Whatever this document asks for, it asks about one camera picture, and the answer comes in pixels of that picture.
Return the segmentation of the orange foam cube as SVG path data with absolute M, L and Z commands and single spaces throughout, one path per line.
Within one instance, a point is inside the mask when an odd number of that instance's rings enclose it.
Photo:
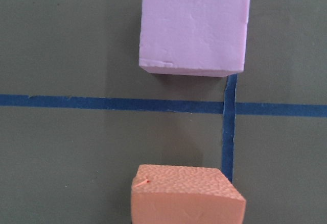
M 243 223 L 245 210 L 216 168 L 142 164 L 132 181 L 132 223 Z

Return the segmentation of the pink foam cube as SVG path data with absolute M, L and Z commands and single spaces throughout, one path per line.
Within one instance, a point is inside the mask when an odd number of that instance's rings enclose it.
M 142 0 L 139 66 L 226 77 L 244 70 L 250 0 Z

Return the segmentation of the brown paper table cover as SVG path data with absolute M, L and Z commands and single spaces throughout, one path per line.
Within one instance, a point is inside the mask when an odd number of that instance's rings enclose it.
M 245 70 L 138 65 L 141 0 L 1 0 L 1 223 L 131 223 L 140 164 L 219 168 L 245 223 L 326 223 L 326 0 L 251 0 Z

